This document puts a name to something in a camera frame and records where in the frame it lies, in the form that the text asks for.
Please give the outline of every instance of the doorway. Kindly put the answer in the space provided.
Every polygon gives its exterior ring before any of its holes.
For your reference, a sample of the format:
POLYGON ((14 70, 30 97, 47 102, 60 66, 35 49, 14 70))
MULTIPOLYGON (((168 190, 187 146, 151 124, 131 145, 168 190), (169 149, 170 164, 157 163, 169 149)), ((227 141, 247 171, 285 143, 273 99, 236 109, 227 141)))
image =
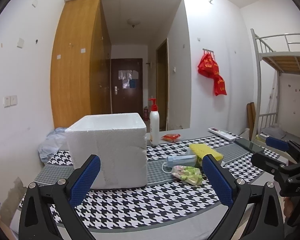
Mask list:
POLYGON ((111 60, 112 113, 143 114, 142 59, 111 60))
POLYGON ((168 40, 166 39, 156 50, 156 96, 160 116, 160 131, 166 131, 168 126, 169 101, 169 66, 168 40))

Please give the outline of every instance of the light switch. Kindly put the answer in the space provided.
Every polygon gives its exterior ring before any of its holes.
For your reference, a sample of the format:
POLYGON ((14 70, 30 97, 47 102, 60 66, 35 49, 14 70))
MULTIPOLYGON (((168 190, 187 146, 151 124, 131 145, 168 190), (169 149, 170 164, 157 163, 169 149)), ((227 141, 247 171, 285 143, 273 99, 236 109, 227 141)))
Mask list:
POLYGON ((10 105, 15 106, 18 104, 18 97, 17 96, 10 96, 10 105))
POLYGON ((11 106, 10 96, 3 98, 3 107, 8 107, 8 106, 11 106))
POLYGON ((17 47, 22 49, 23 48, 23 45, 24 45, 25 41, 22 39, 22 38, 19 38, 19 41, 18 41, 18 44, 17 44, 17 47))

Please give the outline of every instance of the remote control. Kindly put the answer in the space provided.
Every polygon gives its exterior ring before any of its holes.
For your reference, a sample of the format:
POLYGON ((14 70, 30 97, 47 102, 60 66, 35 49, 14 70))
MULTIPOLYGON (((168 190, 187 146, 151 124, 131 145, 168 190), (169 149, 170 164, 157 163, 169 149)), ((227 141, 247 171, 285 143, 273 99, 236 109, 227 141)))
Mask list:
POLYGON ((225 132, 220 131, 220 130, 218 130, 216 128, 209 128, 208 131, 214 133, 215 135, 220 136, 221 138, 223 138, 223 139, 225 139, 225 140, 227 140, 229 142, 232 142, 234 139, 237 138, 236 136, 233 136, 231 134, 225 133, 225 132))

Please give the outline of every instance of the electrical outlet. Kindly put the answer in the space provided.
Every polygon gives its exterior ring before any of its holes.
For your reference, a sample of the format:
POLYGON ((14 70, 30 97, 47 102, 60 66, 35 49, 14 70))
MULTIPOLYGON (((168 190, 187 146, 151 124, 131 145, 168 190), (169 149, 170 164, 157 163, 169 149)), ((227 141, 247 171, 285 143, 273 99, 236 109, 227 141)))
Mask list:
POLYGON ((15 106, 18 104, 18 97, 17 96, 10 96, 10 105, 15 106))
POLYGON ((11 106, 10 96, 3 98, 3 107, 8 107, 8 106, 11 106))
POLYGON ((38 6, 38 0, 34 0, 34 1, 32 2, 32 6, 33 6, 34 8, 36 8, 36 7, 38 6))

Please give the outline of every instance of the metal screw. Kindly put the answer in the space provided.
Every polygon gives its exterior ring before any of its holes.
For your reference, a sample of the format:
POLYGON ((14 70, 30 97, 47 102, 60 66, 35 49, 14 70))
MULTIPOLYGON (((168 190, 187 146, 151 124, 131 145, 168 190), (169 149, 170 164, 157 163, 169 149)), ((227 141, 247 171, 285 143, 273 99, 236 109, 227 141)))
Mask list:
POLYGON ((35 187, 35 182, 31 182, 30 184, 29 184, 29 188, 34 188, 35 187))
POLYGON ((272 182, 267 182, 267 186, 270 187, 270 188, 273 188, 273 187, 274 187, 274 185, 273 185, 272 182))
POLYGON ((240 185, 243 185, 246 182, 244 181, 244 179, 237 179, 237 183, 240 184, 240 185))
POLYGON ((59 185, 63 185, 63 184, 65 184, 66 183, 66 179, 59 179, 58 180, 58 184, 59 185))

